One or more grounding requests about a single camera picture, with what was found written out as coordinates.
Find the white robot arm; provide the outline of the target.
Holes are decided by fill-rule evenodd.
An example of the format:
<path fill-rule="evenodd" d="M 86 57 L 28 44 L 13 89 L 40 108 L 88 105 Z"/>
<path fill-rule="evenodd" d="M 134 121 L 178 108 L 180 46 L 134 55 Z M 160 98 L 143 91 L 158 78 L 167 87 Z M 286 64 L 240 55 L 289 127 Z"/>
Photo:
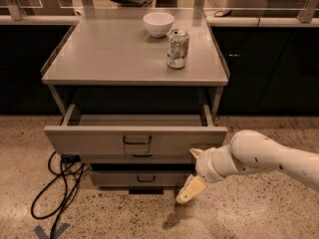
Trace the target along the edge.
<path fill-rule="evenodd" d="M 252 174 L 266 169 L 280 171 L 319 190 L 319 155 L 282 145 L 268 136 L 241 130 L 222 147 L 191 148 L 196 175 L 190 175 L 176 197 L 186 203 L 206 188 L 230 175 Z"/>

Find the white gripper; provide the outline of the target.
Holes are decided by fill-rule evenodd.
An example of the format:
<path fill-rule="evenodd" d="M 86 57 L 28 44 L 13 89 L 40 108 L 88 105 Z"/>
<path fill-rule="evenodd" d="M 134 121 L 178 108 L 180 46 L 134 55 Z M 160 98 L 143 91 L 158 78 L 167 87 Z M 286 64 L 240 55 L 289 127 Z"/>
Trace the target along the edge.
<path fill-rule="evenodd" d="M 206 188 L 206 182 L 215 183 L 238 172 L 229 145 L 206 150 L 191 148 L 189 152 L 196 159 L 195 170 L 199 176 L 191 174 L 187 178 L 184 187 L 175 198 L 177 203 L 184 204 L 190 201 Z"/>

